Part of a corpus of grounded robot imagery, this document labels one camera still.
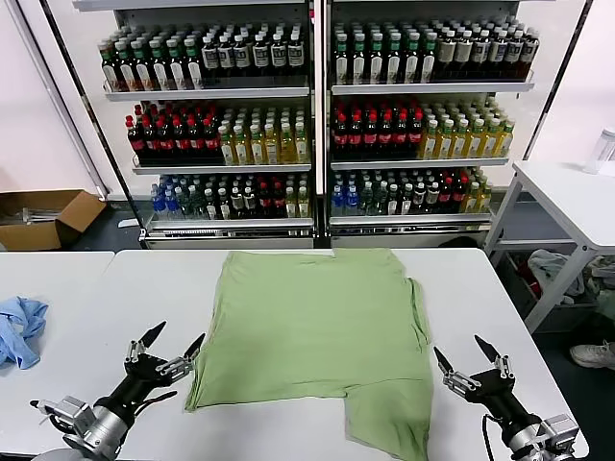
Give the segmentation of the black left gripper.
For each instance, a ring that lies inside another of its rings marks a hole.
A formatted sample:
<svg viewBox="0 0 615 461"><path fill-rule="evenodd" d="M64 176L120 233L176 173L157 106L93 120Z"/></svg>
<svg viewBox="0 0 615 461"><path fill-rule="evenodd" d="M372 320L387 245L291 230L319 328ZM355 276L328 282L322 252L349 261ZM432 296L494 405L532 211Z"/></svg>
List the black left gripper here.
<svg viewBox="0 0 615 461"><path fill-rule="evenodd" d="M165 360L147 352L165 325L162 321L146 330L138 340L130 342L125 356L125 377L110 395L98 399L95 407L106 408L126 425L133 425L143 408L159 400L148 398L154 390L169 388L193 370L193 360L206 334L198 336L183 355Z"/></svg>

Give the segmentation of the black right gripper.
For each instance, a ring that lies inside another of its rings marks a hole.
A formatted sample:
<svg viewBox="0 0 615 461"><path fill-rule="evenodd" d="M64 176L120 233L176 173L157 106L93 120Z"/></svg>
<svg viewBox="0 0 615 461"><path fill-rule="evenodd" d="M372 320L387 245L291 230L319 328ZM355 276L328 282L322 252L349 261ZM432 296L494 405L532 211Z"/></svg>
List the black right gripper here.
<svg viewBox="0 0 615 461"><path fill-rule="evenodd" d="M515 379L509 356L500 354L495 347L474 336L480 350L495 369L471 377L455 371L444 354L434 347L438 368L443 374L443 384L457 395L466 395L471 403L483 405L502 430L521 430L540 423L540 418L529 413L513 395Z"/></svg>

